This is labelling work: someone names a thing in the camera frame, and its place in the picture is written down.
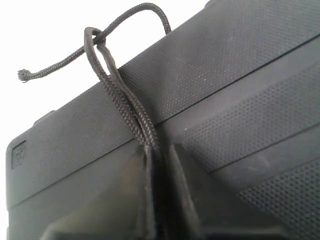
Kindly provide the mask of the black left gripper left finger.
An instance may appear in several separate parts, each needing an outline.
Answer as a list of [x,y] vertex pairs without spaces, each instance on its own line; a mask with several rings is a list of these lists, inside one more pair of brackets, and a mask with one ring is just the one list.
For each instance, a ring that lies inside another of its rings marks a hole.
[[153,149],[138,148],[102,194],[51,223],[42,239],[154,239],[153,163]]

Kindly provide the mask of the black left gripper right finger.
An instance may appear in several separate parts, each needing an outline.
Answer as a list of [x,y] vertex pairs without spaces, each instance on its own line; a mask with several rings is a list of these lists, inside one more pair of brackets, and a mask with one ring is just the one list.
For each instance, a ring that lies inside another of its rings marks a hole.
[[168,150],[175,202],[188,240],[248,240],[241,222],[246,207],[219,180],[211,178],[179,144]]

